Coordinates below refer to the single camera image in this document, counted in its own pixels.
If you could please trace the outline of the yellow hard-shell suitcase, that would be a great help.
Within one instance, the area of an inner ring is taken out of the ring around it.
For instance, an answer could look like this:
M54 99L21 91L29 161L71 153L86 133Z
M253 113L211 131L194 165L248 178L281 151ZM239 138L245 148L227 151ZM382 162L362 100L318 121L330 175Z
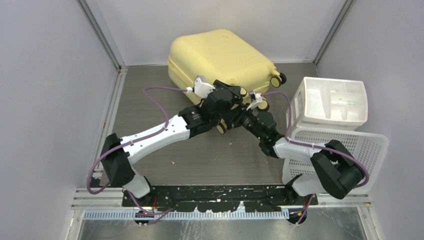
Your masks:
M245 40L227 29L185 35L175 39L167 60L168 75L180 89L193 87L197 76L204 76L209 84L219 80L228 85L240 86L247 90L241 104L233 106L246 108L250 103L250 92L260 92L263 103L252 111L267 112L270 108L265 99L269 87L278 88L287 80L275 64ZM193 105L201 102L196 95L186 95ZM224 114L217 125L222 131L231 129L232 115Z

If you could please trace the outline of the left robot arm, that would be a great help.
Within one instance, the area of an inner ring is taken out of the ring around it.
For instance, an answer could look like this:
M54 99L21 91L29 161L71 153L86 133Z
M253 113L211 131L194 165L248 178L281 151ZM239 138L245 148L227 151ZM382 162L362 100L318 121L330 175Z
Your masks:
M108 179L105 186L129 190L142 207L153 202L154 194L147 178L134 170L133 165L163 147L210 131L248 93L243 87L219 80L209 84L200 77L195 79L193 87L183 88L182 92L200 97L201 102L148 130L124 137L112 133L103 144L99 162Z

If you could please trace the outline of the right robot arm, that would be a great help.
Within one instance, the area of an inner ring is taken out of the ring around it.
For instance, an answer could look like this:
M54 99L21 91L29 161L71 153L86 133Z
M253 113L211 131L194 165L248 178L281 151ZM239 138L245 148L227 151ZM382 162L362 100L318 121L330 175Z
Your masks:
M244 127L258 138L258 145L266 156L296 160L313 167L313 174L299 174L286 183L289 188L285 197L290 204L298 205L306 196L315 193L328 193L341 200L369 181L363 164L338 140L328 143L292 140L277 131L277 124L269 112L254 115L251 110L241 110L232 125Z

